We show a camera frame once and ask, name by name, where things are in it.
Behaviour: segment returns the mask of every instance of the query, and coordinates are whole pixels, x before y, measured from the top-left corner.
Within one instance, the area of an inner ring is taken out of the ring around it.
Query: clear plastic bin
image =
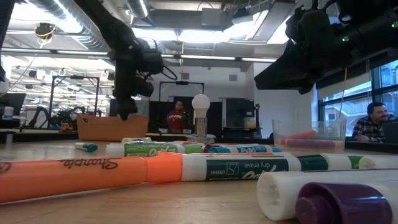
[[[274,144],[280,148],[333,149],[343,152],[346,138],[346,120],[313,122],[312,127],[272,120]]]

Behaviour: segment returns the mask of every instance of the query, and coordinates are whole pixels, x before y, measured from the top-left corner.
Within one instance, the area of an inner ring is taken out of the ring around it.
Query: wooden table
[[[103,156],[106,142],[95,153],[74,148],[76,141],[14,143],[0,146],[0,161]],[[309,150],[301,152],[320,153]],[[350,151],[349,153],[369,152]],[[0,205],[1,224],[43,223],[173,223],[173,224],[294,224],[273,222],[261,212],[256,181],[141,184]]]

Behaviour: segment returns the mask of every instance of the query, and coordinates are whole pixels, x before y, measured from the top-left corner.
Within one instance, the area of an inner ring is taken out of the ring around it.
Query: man
[[[182,133],[185,129],[184,125],[184,106],[181,101],[175,102],[175,110],[170,111],[167,115],[167,124],[169,131],[172,133]]]
[[[358,120],[354,127],[353,139],[359,142],[385,141],[381,124],[396,117],[389,115],[384,103],[375,102],[368,105],[368,116]]]

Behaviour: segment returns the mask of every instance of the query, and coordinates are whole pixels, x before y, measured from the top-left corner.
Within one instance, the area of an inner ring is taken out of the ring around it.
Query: purple marker cap
[[[392,223],[387,199],[363,184],[306,184],[295,209],[301,224]]]

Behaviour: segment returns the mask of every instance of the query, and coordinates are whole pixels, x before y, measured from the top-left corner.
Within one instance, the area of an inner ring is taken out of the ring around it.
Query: light bulb
[[[206,118],[207,110],[210,107],[210,99],[204,95],[196,95],[192,100],[192,107],[197,118]]]

